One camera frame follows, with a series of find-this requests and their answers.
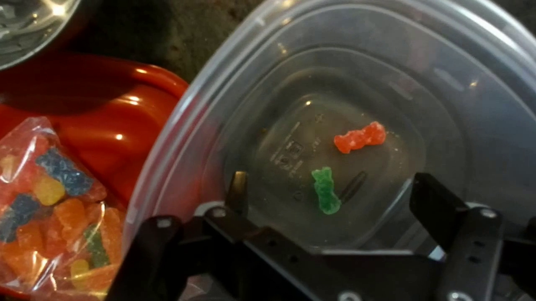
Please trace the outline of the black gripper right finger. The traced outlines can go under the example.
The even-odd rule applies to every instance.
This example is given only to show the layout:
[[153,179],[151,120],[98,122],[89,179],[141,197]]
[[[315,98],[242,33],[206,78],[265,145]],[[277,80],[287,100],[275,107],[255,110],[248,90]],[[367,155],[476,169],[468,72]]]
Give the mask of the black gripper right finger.
[[503,252],[503,216],[469,207],[426,172],[414,175],[411,210],[446,252],[434,297],[491,301]]

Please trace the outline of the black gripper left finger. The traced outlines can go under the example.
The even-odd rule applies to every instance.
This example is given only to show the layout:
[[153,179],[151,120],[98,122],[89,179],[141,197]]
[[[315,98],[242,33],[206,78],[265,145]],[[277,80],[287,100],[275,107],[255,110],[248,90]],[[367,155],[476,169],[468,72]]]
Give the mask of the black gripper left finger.
[[248,219],[248,174],[235,170],[222,202],[212,204],[203,214],[203,232],[215,244],[237,244],[257,231]]

